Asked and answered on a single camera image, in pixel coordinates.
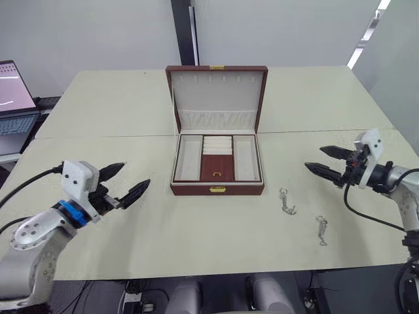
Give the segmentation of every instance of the floor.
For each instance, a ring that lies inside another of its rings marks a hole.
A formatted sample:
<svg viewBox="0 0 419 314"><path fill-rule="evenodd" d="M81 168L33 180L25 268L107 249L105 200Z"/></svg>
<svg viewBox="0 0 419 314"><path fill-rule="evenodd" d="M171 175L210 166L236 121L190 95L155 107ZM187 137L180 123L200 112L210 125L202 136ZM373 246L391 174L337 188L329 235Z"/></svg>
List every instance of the floor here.
<svg viewBox="0 0 419 314"><path fill-rule="evenodd" d="M312 286L325 289L327 303L333 314L394 314L393 282L399 266L375 266L318 273ZM309 271L271 273L287 293L297 314L306 314L302 293L310 282ZM197 279L203 287L201 314L224 311L245 311L244 281L249 274L208 275ZM170 296L181 277L148 279L146 289L161 288ZM94 281L82 294L76 309L74 304L62 312L79 294L84 281L56 281L50 297L53 314L118 313L126 281ZM143 301L154 303L153 314L163 314L167 299L160 291L143 294Z"/></svg>

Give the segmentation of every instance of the open jewelry box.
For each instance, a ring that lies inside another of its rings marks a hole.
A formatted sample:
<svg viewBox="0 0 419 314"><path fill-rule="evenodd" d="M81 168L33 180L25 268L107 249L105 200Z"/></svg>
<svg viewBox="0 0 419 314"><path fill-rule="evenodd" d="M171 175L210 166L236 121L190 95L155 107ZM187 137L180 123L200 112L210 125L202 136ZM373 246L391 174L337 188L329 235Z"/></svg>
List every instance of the open jewelry box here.
<svg viewBox="0 0 419 314"><path fill-rule="evenodd" d="M267 67L169 66L179 141L175 195L260 195L257 127Z"/></svg>

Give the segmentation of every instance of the laptop screen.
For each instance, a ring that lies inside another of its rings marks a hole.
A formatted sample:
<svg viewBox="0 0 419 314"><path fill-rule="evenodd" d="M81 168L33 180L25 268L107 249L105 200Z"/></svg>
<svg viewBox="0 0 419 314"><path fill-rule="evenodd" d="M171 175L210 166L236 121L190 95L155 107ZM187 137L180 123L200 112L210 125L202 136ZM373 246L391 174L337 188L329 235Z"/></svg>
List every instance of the laptop screen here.
<svg viewBox="0 0 419 314"><path fill-rule="evenodd" d="M0 63L0 113L36 108L13 62Z"/></svg>

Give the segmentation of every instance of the blue ring joint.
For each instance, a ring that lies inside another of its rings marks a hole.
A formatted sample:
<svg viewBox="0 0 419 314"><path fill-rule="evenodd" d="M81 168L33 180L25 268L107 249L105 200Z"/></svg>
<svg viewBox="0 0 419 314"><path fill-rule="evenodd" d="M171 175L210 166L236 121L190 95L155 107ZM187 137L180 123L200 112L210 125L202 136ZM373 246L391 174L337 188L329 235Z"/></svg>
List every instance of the blue ring joint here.
<svg viewBox="0 0 419 314"><path fill-rule="evenodd" d="M65 209L67 209L67 211L69 212L69 214L78 222L80 222L80 224L82 226L85 226L87 224L87 221L84 219L83 217L83 213L81 211L78 211L77 209L75 209L70 203L60 200L58 203L60 203Z"/></svg>

